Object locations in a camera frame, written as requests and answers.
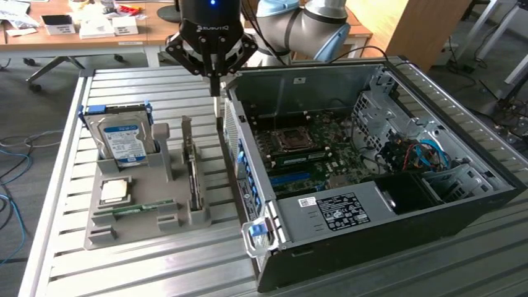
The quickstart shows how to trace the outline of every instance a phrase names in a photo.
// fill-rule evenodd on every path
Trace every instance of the desk clutter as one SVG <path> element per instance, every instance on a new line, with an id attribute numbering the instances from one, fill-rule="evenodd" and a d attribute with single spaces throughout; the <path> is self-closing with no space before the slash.
<path id="1" fill-rule="evenodd" d="M 115 0 L 68 0 L 72 12 L 41 15 L 40 24 L 27 14 L 29 5 L 0 0 L 0 22 L 7 20 L 15 28 L 9 36 L 36 33 L 39 27 L 44 27 L 49 35 L 79 33 L 80 39 L 133 35 L 139 34 L 136 18 L 145 18 L 140 7 L 116 4 Z"/>

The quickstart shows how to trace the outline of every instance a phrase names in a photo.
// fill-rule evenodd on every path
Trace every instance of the hard drive label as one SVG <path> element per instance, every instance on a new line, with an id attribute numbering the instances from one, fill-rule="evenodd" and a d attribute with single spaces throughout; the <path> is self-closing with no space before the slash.
<path id="1" fill-rule="evenodd" d="M 332 231 L 371 221 L 355 193 L 320 199 L 317 200 L 317 206 Z"/>
<path id="2" fill-rule="evenodd" d="M 136 125 L 107 127 L 104 132 L 115 159 L 125 163 L 145 159 L 143 141 L 137 139 L 140 128 Z"/>

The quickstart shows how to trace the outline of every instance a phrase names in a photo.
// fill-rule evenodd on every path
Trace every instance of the gray carpet floor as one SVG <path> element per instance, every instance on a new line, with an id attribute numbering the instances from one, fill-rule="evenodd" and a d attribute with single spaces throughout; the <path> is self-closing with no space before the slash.
<path id="1" fill-rule="evenodd" d="M 468 22 L 460 23 L 453 34 L 453 43 L 461 42 L 473 23 L 475 18 Z M 473 49 L 479 43 L 480 40 L 472 45 Z M 528 42 L 525 40 L 505 34 L 485 59 L 488 68 L 477 68 L 472 76 L 476 79 L 481 79 L 491 87 L 500 85 L 501 80 L 528 53 L 527 49 Z M 116 62 L 112 55 L 80 58 L 79 60 L 85 67 L 95 69 L 147 67 L 144 55 L 127 54 L 124 58 L 127 60 L 125 63 Z M 1 64 L 5 64 L 5 61 L 5 59 L 0 59 Z M 49 59 L 36 59 L 36 61 L 39 64 L 44 64 Z M 37 80 L 44 90 L 40 93 L 32 93 L 27 89 L 25 78 L 29 77 L 35 70 L 35 67 L 23 64 L 21 59 L 15 59 L 9 67 L 0 72 L 0 138 L 29 136 L 64 127 L 79 71 L 71 63 L 65 62 Z M 429 75 L 448 92 L 471 83 L 468 79 L 452 74 L 443 67 L 435 67 L 429 71 Z M 483 86 L 479 84 L 457 92 L 455 97 L 472 108 L 477 108 L 493 101 L 492 95 L 483 92 Z M 528 86 L 523 89 L 519 99 L 528 99 Z M 43 143 L 53 142 L 57 139 L 59 135 L 47 137 L 43 139 Z M 16 147 L 11 151 L 25 153 L 27 148 Z M 31 170 L 21 178 L 8 184 L 9 193 L 19 204 L 31 234 L 36 230 L 56 155 L 57 147 L 35 149 Z M 19 158 L 0 154 L 0 173 L 9 170 L 19 160 Z M 5 211 L 0 213 L 0 222 L 4 221 L 5 215 Z M 4 259 L 11 254 L 19 244 L 20 228 L 16 218 L 13 218 L 4 230 L 0 231 L 0 259 Z M 15 258 L 23 260 L 23 258 L 28 257 L 31 245 L 32 239 L 29 237 L 23 250 Z M 0 297 L 16 296 L 24 268 L 24 262 L 0 266 Z"/>

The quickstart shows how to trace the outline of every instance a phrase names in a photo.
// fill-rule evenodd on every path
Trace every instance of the wooden cabinet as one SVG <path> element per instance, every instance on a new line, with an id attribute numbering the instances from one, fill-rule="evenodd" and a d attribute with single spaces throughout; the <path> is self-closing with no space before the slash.
<path id="1" fill-rule="evenodd" d="M 403 54 L 428 70 L 471 0 L 348 0 L 347 7 L 372 31 L 368 45 Z M 365 49 L 363 57 L 381 56 Z"/>

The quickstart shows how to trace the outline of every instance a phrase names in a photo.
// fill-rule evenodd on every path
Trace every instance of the chair wheel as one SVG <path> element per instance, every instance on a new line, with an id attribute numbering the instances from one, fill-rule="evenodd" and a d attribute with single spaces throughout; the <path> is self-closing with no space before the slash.
<path id="1" fill-rule="evenodd" d="M 123 62 L 124 62 L 124 58 L 123 58 L 123 56 L 121 56 L 120 54 L 115 54 L 115 55 L 113 55 L 113 59 L 115 59 L 119 63 L 123 63 Z"/>
<path id="2" fill-rule="evenodd" d="M 28 66 L 36 66 L 35 60 L 28 58 L 24 58 L 24 64 Z"/>
<path id="3" fill-rule="evenodd" d="M 36 84 L 29 84 L 29 85 L 28 85 L 28 88 L 29 88 L 29 90 L 31 90 L 33 93 L 37 93 L 37 92 L 40 92 L 40 91 L 43 90 L 43 86 L 41 86 L 41 85 L 36 85 Z"/>

